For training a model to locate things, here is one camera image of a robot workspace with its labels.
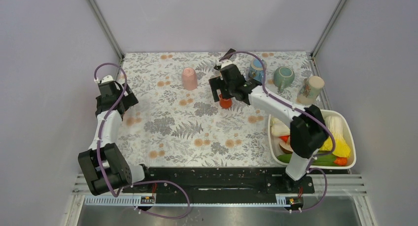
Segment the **small orange mug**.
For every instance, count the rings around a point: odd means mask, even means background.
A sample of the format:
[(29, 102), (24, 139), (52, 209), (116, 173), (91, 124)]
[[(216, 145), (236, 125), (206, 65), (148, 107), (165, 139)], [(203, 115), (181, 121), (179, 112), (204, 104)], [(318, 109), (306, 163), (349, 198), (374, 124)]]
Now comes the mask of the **small orange mug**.
[(229, 109), (232, 107), (232, 99), (231, 98), (224, 98), (222, 94), (219, 94), (219, 105), (223, 109)]

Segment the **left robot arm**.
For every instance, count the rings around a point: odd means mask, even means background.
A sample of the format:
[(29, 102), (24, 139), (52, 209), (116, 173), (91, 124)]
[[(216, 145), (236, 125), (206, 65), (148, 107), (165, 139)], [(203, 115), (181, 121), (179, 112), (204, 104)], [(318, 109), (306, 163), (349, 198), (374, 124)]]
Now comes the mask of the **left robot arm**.
[(88, 150), (78, 155), (87, 186), (92, 195), (116, 192), (132, 183), (147, 192), (153, 179), (145, 173), (145, 166), (129, 165), (116, 144), (123, 116), (138, 100), (127, 84), (112, 79), (103, 79), (98, 87), (95, 137)]

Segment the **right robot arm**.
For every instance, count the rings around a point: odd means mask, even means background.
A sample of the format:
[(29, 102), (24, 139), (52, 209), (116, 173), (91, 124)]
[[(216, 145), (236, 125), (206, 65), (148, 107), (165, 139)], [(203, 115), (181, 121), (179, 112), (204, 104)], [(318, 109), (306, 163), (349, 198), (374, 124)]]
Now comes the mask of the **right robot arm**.
[(287, 176), (283, 178), (282, 184), (285, 190), (296, 192), (302, 186), (301, 178), (312, 164), (314, 154), (331, 136), (321, 110), (315, 105), (306, 108), (281, 99), (259, 81), (246, 80), (233, 63), (216, 65), (214, 69), (220, 73), (209, 80), (214, 101), (235, 98), (264, 110), (289, 127), (293, 153), (285, 169)]

